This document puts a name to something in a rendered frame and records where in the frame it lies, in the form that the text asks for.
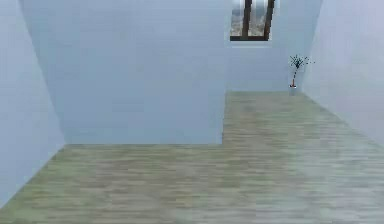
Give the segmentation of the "thin spiky house plant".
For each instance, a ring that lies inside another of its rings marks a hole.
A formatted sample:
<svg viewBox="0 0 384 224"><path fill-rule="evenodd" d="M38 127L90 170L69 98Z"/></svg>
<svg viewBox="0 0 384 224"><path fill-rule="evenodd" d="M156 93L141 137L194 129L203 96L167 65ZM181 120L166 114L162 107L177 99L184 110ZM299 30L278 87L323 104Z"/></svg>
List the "thin spiky house plant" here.
<svg viewBox="0 0 384 224"><path fill-rule="evenodd" d="M289 65L292 68L292 78L289 84L289 95L294 96L297 92L297 76L305 71L305 68L309 64L314 64L308 56L300 56L298 54L291 56Z"/></svg>

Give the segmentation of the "dark wooden framed window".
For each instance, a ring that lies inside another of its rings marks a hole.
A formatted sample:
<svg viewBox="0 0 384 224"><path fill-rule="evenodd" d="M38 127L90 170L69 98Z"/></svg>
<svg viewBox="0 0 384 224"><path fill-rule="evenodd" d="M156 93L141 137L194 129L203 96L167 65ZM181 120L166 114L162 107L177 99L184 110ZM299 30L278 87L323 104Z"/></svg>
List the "dark wooden framed window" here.
<svg viewBox="0 0 384 224"><path fill-rule="evenodd" d="M275 0L232 0L231 41L268 41Z"/></svg>

